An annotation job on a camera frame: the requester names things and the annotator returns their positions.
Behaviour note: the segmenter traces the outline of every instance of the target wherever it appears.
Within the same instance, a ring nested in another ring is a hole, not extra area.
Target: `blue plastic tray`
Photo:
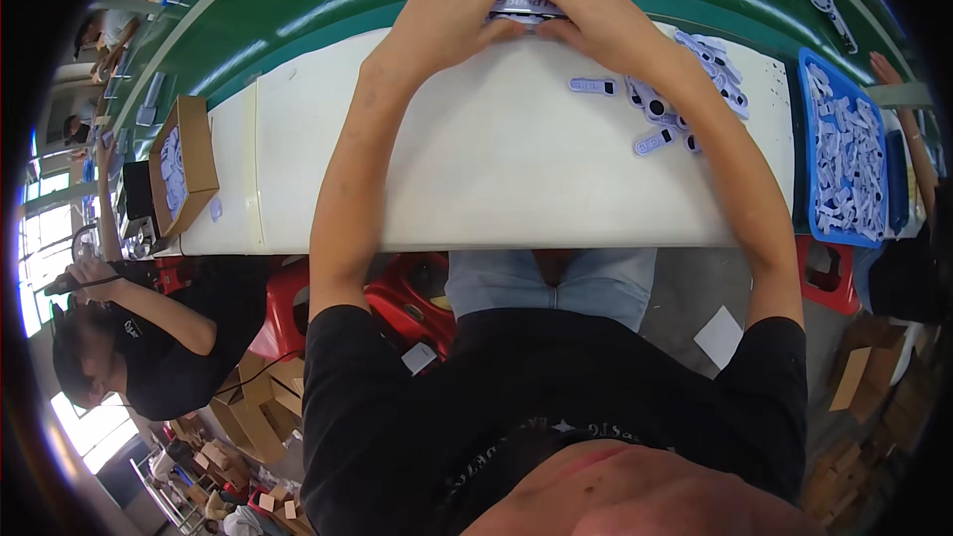
[[[840,228],[832,227],[830,228],[830,234],[825,234],[820,231],[820,228],[817,227],[817,213],[815,211],[814,204],[814,200],[817,196],[817,147],[815,145],[817,128],[814,125],[814,114],[811,112],[811,90],[808,85],[809,81],[807,77],[807,66],[811,63],[818,66],[821,71],[827,74],[831,89],[834,91],[834,100],[838,100],[844,96],[847,96],[850,98],[851,104],[854,104],[855,100],[858,98],[870,104],[871,109],[874,112],[874,116],[877,117],[877,124],[880,125],[880,132],[877,135],[877,143],[880,145],[881,150],[885,154],[884,163],[882,164],[883,168],[881,169],[881,193],[884,196],[884,200],[881,204],[881,221],[884,222],[884,229],[887,228],[887,204],[890,202],[890,195],[887,186],[887,149],[884,139],[884,120],[881,118],[880,108],[874,103],[874,101],[867,97],[867,94],[857,87],[856,83],[844,76],[844,74],[841,73],[836,66],[828,63],[828,61],[826,61],[810,48],[802,48],[798,51],[798,79],[801,81],[801,92],[804,95],[804,126],[807,129],[807,140],[804,141],[804,145],[807,148],[807,158],[805,161],[807,162],[808,175],[806,206],[807,222],[811,226],[811,234],[814,236],[815,240],[821,243],[853,244],[854,246],[877,248],[881,245],[882,241],[871,241],[863,234],[858,234],[854,230],[841,230]],[[820,117],[820,119],[833,125],[837,124],[837,121],[834,119],[834,115],[823,116]],[[841,187],[850,185],[851,182],[847,179],[840,180]]]

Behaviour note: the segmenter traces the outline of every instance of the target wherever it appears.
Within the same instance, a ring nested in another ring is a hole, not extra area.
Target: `white table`
[[[673,35],[671,25],[657,23]],[[209,114],[222,217],[182,234],[186,255],[306,253],[321,179],[375,30],[303,54]],[[745,125],[793,204],[784,67],[725,42],[743,73]],[[732,244],[704,158],[679,141],[632,151],[652,126],[625,96],[569,91],[614,77],[529,35],[428,80],[400,127],[382,250]]]

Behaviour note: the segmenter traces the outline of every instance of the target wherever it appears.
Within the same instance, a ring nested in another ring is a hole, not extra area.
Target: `black t-shirt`
[[[804,475],[804,330],[763,320],[712,380],[621,324],[552,309],[458,321],[412,377],[349,305],[308,328],[302,502],[319,534],[459,533],[561,447],[664,447],[795,501]]]
[[[943,319],[937,266],[930,253],[930,226],[917,238],[891,241],[870,268],[867,285],[875,315],[938,324]]]
[[[215,322],[215,346],[199,356],[142,317],[110,304],[115,348],[126,359],[126,398],[153,421],[208,404],[265,321],[267,263],[252,257],[203,258],[192,285],[169,295]]]

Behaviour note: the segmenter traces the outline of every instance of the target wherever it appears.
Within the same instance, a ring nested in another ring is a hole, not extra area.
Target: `factory floor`
[[[693,338],[724,305],[739,325],[744,325],[751,275],[738,248],[660,248],[655,284],[640,334],[688,368],[708,377],[718,367]],[[833,390],[828,376],[840,336],[852,318],[810,301],[804,301],[807,334],[808,430],[807,467],[847,431],[856,427],[845,411],[828,412]],[[208,412],[199,411],[213,433],[224,432]],[[301,482],[304,463],[301,441],[288,442],[288,455],[269,464],[268,471]]]

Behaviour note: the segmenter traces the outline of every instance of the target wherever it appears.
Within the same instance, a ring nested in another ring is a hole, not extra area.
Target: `blue bin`
[[[807,139],[804,141],[804,145],[807,149],[807,158],[805,161],[808,175],[806,207],[807,222],[811,227],[811,235],[814,236],[815,240],[821,243],[852,244],[854,246],[877,248],[881,245],[882,241],[871,241],[863,234],[858,234],[854,230],[841,230],[840,228],[832,227],[830,228],[830,234],[825,234],[820,231],[820,228],[817,227],[817,213],[815,211],[814,203],[814,200],[817,197],[817,128],[814,125],[814,113],[811,111],[811,90],[807,77],[807,66],[811,63],[816,65],[821,71],[827,74],[827,78],[830,81],[830,87],[834,91],[834,100],[839,100],[840,98],[846,96],[850,99],[852,104],[858,98],[870,104],[871,109],[874,112],[874,116],[877,118],[877,124],[880,125],[880,132],[877,135],[877,143],[885,155],[884,162],[882,164],[883,169],[881,170],[881,194],[884,196],[884,199],[881,202],[881,221],[884,223],[884,229],[887,228],[887,204],[890,202],[886,170],[887,148],[884,137],[884,120],[881,118],[880,108],[867,96],[867,94],[857,87],[856,83],[841,73],[836,66],[828,63],[828,61],[826,61],[823,57],[810,48],[802,48],[800,51],[798,51],[798,79],[801,81],[801,91],[802,94],[804,94],[804,127],[807,129]],[[834,115],[823,116],[820,117],[820,119],[834,125],[837,123],[837,121],[834,119]],[[850,185],[851,183],[848,179],[840,180],[841,188]]]

